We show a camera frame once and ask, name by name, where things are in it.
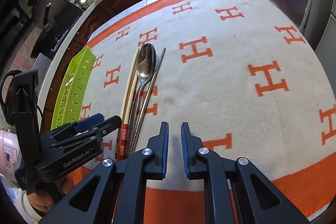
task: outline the stainless steel spoon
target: stainless steel spoon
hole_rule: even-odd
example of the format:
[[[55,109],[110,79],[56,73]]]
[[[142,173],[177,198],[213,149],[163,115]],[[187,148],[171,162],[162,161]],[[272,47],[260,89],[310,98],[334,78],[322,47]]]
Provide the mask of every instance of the stainless steel spoon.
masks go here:
[[[132,106],[130,116],[131,134],[129,135],[130,136],[129,141],[133,139],[134,129],[137,125],[136,117],[137,117],[137,109],[139,107],[140,102],[140,93],[143,91],[145,85],[152,79],[155,70],[156,53],[152,44],[147,43],[142,46],[136,61],[136,65],[137,65],[138,78],[140,79],[140,86],[136,93],[135,101]]]

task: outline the chopstick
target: chopstick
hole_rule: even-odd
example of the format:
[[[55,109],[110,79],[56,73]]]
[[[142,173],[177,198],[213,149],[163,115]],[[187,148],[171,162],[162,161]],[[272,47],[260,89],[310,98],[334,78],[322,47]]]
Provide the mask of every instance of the chopstick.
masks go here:
[[[126,102],[129,99],[130,94],[132,95],[131,98],[133,98],[134,91],[132,93],[131,92],[131,88],[132,88],[132,83],[134,81],[134,75],[135,75],[135,72],[137,70],[136,63],[137,63],[138,54],[139,54],[139,48],[137,47],[137,49],[135,50],[134,57],[133,57],[133,61],[132,61],[132,65],[131,65],[131,70],[130,70],[129,75],[128,75],[123,103],[121,105],[120,118],[121,118],[121,125],[122,126],[121,126],[120,129],[118,129],[117,146],[115,147],[115,160],[116,161],[119,160],[120,145],[121,145],[121,135],[122,135],[123,124],[125,123],[125,121],[128,124],[128,119],[124,120],[125,113],[126,113]]]
[[[129,116],[130,116],[130,112],[131,112],[131,108],[132,108],[132,102],[133,102],[133,94],[135,91],[135,88],[137,87],[137,81],[138,81],[138,75],[135,74],[134,75],[134,79],[132,82],[132,87],[130,90],[130,94],[128,97],[128,102],[127,102],[127,108],[126,108],[126,114],[125,114],[125,118],[124,118],[124,124],[122,125],[122,131],[121,131],[121,144],[120,144],[120,153],[119,153],[119,159],[123,160],[125,158],[125,155],[127,155],[126,153],[126,140],[127,140],[127,133],[129,130],[128,127],[128,120],[129,120]]]
[[[163,56],[164,56],[165,52],[166,52],[166,48],[163,48],[160,59],[159,59],[159,61],[157,63],[157,66],[155,68],[151,83],[149,85],[145,100],[143,101],[143,105],[142,105],[142,109],[141,109],[141,112],[140,112],[140,115],[139,115],[138,123],[136,124],[135,131],[134,131],[134,138],[133,138],[133,140],[130,140],[130,143],[129,143],[129,151],[128,151],[129,156],[134,153],[135,147],[137,146],[137,141],[138,141],[138,138],[139,138],[139,131],[140,131],[141,126],[142,126],[145,111],[147,109],[149,99],[150,99],[150,96],[152,94],[152,90],[153,90],[153,87],[154,87],[154,84],[155,84],[155,80],[156,80],[156,77],[158,75],[159,68],[161,66],[162,59],[163,59]]]

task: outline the black appliance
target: black appliance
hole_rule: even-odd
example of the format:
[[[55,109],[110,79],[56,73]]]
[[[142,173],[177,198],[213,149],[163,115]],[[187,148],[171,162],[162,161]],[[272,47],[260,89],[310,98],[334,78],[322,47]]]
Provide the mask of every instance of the black appliance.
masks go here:
[[[53,59],[63,38],[83,10],[68,0],[38,0],[33,9],[32,21],[42,29],[31,58],[39,53]]]

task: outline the lime green tray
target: lime green tray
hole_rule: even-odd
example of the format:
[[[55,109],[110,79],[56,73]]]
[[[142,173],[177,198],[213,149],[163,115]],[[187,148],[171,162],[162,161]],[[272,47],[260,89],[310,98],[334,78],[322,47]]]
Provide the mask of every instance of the lime green tray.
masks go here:
[[[70,62],[58,92],[51,129],[79,121],[83,97],[96,56],[86,46]]]

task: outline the cabinet door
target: cabinet door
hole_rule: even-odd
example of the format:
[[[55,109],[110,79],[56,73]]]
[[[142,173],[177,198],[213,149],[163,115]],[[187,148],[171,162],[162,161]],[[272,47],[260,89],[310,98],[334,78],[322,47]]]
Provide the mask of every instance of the cabinet door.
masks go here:
[[[50,112],[49,110],[44,109],[43,111],[43,122],[44,122],[43,133],[47,133],[50,131],[51,123],[53,122],[53,115],[54,113]]]
[[[77,33],[73,37],[73,41],[82,47],[88,42],[92,33],[102,26],[103,23],[104,19],[96,7],[80,26]]]
[[[104,23],[141,0],[103,0],[96,7],[103,16]]]

